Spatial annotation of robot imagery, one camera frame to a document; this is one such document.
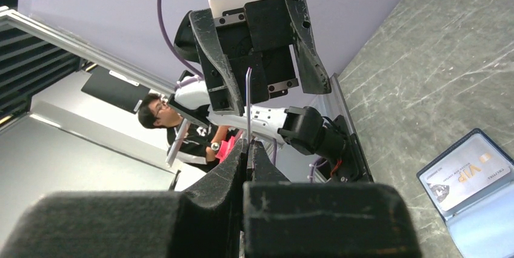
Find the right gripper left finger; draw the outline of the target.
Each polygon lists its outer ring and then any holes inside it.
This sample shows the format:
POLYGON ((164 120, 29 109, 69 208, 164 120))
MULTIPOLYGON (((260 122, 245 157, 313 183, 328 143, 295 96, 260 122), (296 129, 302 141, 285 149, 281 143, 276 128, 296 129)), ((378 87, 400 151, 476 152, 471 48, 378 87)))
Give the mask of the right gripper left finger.
POLYGON ((2 257, 238 257, 248 142, 183 191, 69 191, 27 208, 2 257))

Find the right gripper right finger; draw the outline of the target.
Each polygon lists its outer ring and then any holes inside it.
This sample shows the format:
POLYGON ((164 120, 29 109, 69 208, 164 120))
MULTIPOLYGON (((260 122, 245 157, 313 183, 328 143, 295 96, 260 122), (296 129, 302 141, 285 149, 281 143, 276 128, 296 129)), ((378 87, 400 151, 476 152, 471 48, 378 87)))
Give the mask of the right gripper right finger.
POLYGON ((290 182, 262 143, 248 150, 243 186, 247 257, 421 257, 407 205, 373 182, 290 182))

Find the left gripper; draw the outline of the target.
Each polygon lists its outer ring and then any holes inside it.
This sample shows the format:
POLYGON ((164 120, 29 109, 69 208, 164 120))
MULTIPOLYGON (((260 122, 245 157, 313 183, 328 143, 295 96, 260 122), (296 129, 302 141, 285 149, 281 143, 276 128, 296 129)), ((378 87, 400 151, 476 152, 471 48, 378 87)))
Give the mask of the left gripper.
POLYGON ((192 11, 179 25, 174 45, 185 60, 201 66, 207 99, 216 114, 243 115, 249 68, 253 104, 298 87, 292 45, 303 92, 332 92, 316 51, 306 0, 252 1, 215 19, 209 9, 192 11))

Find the blue card holder wallet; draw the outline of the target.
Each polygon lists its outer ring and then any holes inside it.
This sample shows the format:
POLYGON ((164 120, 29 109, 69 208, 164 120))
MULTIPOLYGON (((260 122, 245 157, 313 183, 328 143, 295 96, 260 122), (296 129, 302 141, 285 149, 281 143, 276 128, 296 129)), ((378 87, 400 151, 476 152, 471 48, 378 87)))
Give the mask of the blue card holder wallet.
POLYGON ((513 158, 474 128, 416 174, 463 257, 513 257, 513 158))

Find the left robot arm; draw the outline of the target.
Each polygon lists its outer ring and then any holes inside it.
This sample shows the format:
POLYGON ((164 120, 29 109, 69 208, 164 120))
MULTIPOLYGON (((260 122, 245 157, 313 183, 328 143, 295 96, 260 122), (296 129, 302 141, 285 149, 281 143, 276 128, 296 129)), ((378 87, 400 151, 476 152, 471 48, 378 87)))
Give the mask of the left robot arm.
POLYGON ((307 0, 253 0, 220 14, 189 11, 175 46, 202 68, 185 75, 169 99, 188 121, 240 128, 317 155, 329 163, 333 182, 372 181, 347 109, 331 119, 311 106, 262 106, 298 86, 306 94, 333 91, 307 0))

